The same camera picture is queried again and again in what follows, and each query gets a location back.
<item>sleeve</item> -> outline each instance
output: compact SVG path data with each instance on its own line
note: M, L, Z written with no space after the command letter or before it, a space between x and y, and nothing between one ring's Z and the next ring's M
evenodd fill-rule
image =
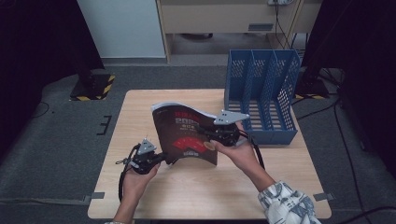
M283 181L260 192L259 201L270 224L320 224L311 199L304 193L291 189Z

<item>book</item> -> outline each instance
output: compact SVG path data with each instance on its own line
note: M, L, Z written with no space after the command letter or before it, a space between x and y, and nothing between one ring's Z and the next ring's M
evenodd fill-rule
M151 107L154 125L164 153L166 164L194 157L218 163L218 152L208 137L198 133L197 126L215 131L215 115L178 102L163 102Z

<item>power socket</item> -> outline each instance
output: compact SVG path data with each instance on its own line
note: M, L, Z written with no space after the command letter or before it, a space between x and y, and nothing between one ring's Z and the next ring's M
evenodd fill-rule
M285 6L292 2L293 2L293 0L268 0L268 5L270 5L270 6L274 6L274 5Z

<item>yellow and black hazard tape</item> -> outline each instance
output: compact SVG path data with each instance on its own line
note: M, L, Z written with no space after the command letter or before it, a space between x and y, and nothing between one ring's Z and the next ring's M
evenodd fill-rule
M96 96L84 96L84 95L80 95L80 96L76 96L76 97L72 97L71 100L72 101L90 101L90 100L104 100L107 97L108 92L111 89L111 85L113 85L113 81L114 78L116 76L111 75L108 78L107 84L105 86L105 88L103 89L103 93L101 95L96 95Z
M326 99L328 97L318 94L295 94L296 99Z

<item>wooden desk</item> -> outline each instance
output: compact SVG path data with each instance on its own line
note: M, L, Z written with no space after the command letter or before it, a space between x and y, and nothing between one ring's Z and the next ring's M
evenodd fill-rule
M128 91L113 133L95 192L104 199L92 199L90 218L113 218L120 204L118 184L131 148L147 137L161 152L150 107L163 101L179 101L208 113L223 108L224 90L142 90ZM288 146L261 148L265 167L275 180L284 180L292 188L313 194L323 192L301 132ZM164 162L148 184L134 218L146 219L264 219L258 192L250 180L224 155L218 165L195 158ZM328 218L332 212L327 201L314 202L317 216Z

